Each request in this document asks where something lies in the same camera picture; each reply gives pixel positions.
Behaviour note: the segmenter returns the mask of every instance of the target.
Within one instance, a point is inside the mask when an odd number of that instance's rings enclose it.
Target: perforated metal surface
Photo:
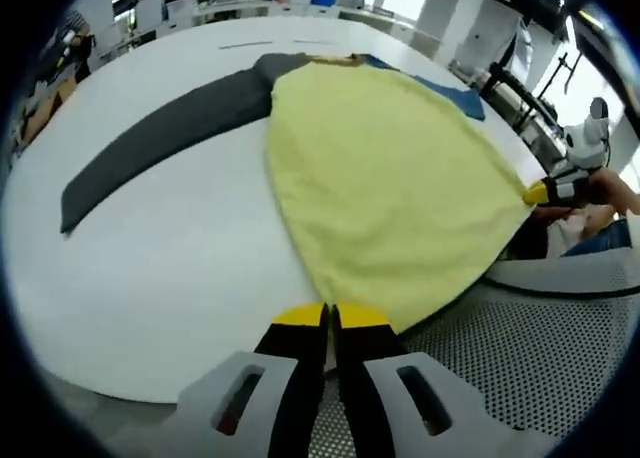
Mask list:
[[[477,387],[494,418],[562,437],[616,369],[639,304],[640,295],[541,299],[476,284],[401,339]],[[309,456],[355,456],[335,380],[325,385]]]

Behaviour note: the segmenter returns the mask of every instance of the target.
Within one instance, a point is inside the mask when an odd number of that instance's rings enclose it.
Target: round table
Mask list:
[[[185,30],[140,47],[82,82],[25,151],[3,206],[16,316],[38,362],[90,390],[149,402],[179,392],[271,319],[318,299],[296,255],[264,164],[267,120],[189,148],[128,182],[70,236],[69,181],[120,133],[265,53],[371,53],[447,86],[462,82],[364,24],[273,17]],[[544,172],[487,105],[473,121],[528,185]]]

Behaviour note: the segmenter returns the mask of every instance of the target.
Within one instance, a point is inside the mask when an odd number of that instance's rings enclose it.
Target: hole in bracket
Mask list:
[[[398,368],[397,373],[411,395],[427,432],[431,436],[438,436],[451,428],[451,417],[418,369],[405,366]]]
[[[243,371],[240,379],[234,382],[234,386],[225,396],[220,408],[214,413],[211,419],[213,428],[227,436],[236,434],[240,419],[263,373],[264,368],[257,366],[247,367]]]

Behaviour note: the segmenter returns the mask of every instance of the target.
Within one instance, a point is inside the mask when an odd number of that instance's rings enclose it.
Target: desk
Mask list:
[[[233,46],[243,43],[253,44]],[[234,350],[252,350],[275,315],[317,299],[268,183],[267,120],[161,162],[71,236],[59,233],[63,188],[108,143],[163,104],[272,52],[371,53],[464,86],[364,24],[295,17],[191,28],[102,67],[25,151],[4,195],[9,286],[47,370],[106,395],[175,402]],[[473,125],[525,184],[541,178],[522,140],[489,106],[485,112],[487,120]]]

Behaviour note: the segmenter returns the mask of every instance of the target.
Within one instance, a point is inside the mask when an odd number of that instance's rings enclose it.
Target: yellow towel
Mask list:
[[[322,298],[380,308],[396,332],[473,283],[527,213],[486,138],[396,71],[311,63],[283,76],[267,154]]]

